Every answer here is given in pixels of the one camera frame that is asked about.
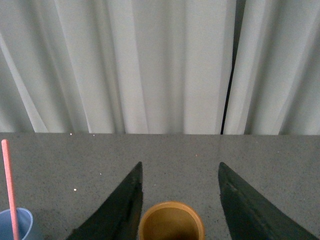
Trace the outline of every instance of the gray table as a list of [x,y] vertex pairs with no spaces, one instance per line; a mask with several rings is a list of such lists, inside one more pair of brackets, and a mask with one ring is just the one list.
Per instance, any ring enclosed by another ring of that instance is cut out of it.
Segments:
[[[134,165],[143,163],[142,213],[177,200],[202,217],[206,239],[231,239],[220,203],[221,161],[320,237],[320,137],[0,133],[10,141],[17,205],[46,240],[63,240]],[[9,208],[0,164],[0,210]]]

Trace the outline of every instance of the straw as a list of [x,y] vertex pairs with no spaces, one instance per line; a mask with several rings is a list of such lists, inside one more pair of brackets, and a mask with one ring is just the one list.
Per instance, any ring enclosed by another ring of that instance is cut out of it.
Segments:
[[1,145],[2,145],[2,153],[3,153],[3,161],[4,161],[6,187],[8,189],[9,206],[10,206],[12,231],[13,231],[13,240],[19,240],[16,197],[15,197],[14,181],[13,181],[13,174],[12,174],[12,168],[11,168],[11,156],[10,156],[10,150],[9,150],[9,141],[7,139],[3,139],[1,141]]

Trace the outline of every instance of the speckled surface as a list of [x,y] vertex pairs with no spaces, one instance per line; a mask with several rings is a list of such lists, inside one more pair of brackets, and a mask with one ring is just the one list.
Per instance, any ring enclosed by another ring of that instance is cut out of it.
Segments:
[[[320,237],[320,136],[0,133],[4,138],[17,205],[33,213],[46,240],[65,239],[139,161],[142,212],[161,201],[185,202],[202,217],[206,240],[231,239],[219,196],[221,161]],[[0,164],[0,210],[7,208]]]

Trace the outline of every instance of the orange cup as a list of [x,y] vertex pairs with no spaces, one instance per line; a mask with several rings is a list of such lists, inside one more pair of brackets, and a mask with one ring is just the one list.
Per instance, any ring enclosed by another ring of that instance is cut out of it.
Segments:
[[205,240],[205,227],[194,209],[179,201],[158,203],[143,215],[140,240]]

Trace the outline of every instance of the blue cup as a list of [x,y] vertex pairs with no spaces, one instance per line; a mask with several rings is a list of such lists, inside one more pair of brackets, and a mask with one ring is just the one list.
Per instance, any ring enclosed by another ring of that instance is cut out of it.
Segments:
[[[25,208],[16,209],[19,237],[21,240],[44,240],[31,212]],[[14,240],[10,209],[0,212],[0,240]]]

